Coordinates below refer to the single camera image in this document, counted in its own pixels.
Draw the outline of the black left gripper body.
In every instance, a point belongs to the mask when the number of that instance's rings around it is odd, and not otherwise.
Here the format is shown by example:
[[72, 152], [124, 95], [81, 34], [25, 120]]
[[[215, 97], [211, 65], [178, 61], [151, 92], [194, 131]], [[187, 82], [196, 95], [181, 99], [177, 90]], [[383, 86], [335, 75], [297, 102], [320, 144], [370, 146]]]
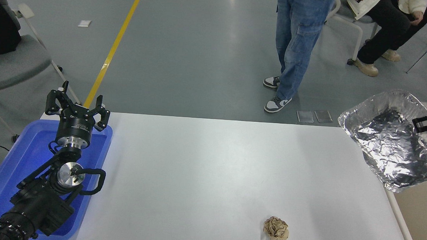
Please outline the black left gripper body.
[[89, 112], [89, 109], [81, 106], [77, 106], [76, 108], [71, 108], [70, 106], [62, 108], [55, 139], [62, 140], [69, 137], [76, 137], [85, 142], [90, 142], [95, 120]]

